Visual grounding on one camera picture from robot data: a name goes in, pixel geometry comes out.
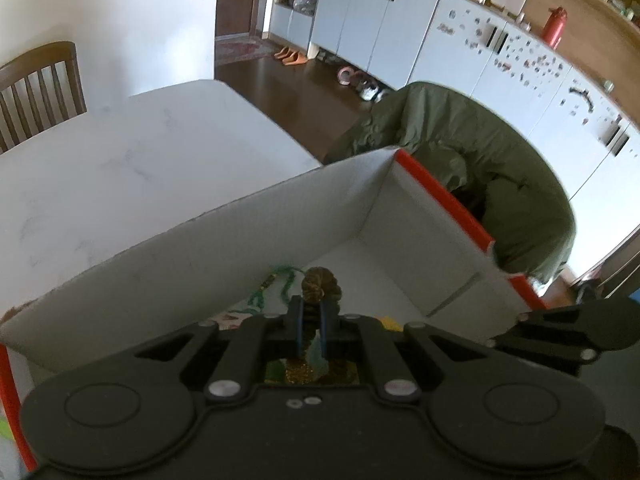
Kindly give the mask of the gold pumpkin ornament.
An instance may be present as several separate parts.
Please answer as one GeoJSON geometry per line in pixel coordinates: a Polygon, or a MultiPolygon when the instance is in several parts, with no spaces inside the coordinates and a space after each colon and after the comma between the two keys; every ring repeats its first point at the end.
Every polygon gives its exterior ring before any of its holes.
{"type": "Polygon", "coordinates": [[[305,272],[302,294],[307,304],[321,304],[322,301],[340,301],[342,289],[329,269],[314,266],[305,272]]]}

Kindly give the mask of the white cardboard box red trim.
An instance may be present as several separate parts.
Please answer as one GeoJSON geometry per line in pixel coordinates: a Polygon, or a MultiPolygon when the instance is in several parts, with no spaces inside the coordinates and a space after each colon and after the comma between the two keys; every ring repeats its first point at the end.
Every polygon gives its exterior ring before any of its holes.
{"type": "Polygon", "coordinates": [[[330,269],[345,313],[484,340],[542,301],[410,155],[386,148],[220,205],[52,288],[2,326],[1,401],[22,455],[30,366],[70,370],[231,309],[273,271],[330,269]]]}

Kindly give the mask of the pink shoes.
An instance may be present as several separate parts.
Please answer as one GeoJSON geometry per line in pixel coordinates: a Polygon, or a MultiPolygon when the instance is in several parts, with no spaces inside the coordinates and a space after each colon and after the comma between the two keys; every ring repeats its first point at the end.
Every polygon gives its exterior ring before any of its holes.
{"type": "Polygon", "coordinates": [[[368,83],[368,75],[354,66],[345,65],[337,70],[336,80],[343,87],[357,89],[368,83]]]}

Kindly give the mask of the orange slippers pair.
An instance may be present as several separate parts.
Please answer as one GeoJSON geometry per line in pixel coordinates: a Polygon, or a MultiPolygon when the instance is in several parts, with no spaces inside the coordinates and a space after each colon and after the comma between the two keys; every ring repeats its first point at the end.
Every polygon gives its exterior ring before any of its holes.
{"type": "Polygon", "coordinates": [[[290,47],[283,47],[273,55],[273,58],[284,66],[299,66],[308,62],[308,58],[304,52],[290,47]]]}

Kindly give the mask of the white cabinet row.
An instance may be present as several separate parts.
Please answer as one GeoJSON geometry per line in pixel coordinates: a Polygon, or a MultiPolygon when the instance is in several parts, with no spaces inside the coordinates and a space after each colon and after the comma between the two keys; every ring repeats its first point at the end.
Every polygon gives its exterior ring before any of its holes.
{"type": "Polygon", "coordinates": [[[273,0],[270,35],[318,47],[398,89],[429,81],[469,96],[529,140],[572,203],[568,259],[582,275],[638,228],[625,182],[639,129],[578,67],[472,0],[273,0]]]}

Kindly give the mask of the red thermos bottle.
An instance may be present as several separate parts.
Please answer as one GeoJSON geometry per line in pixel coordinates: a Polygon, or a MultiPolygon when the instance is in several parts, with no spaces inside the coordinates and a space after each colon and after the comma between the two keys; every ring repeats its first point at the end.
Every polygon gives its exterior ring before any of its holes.
{"type": "Polygon", "coordinates": [[[562,39],[567,19],[567,10],[562,8],[562,6],[550,9],[550,16],[546,24],[544,24],[540,38],[553,50],[556,49],[562,39]]]}

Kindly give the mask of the brown wooden chair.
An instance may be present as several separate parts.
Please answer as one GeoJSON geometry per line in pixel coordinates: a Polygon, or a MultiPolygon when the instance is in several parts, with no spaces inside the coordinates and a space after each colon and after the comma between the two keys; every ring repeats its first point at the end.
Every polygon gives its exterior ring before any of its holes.
{"type": "Polygon", "coordinates": [[[1,66],[3,153],[86,111],[73,42],[50,42],[1,66]]]}

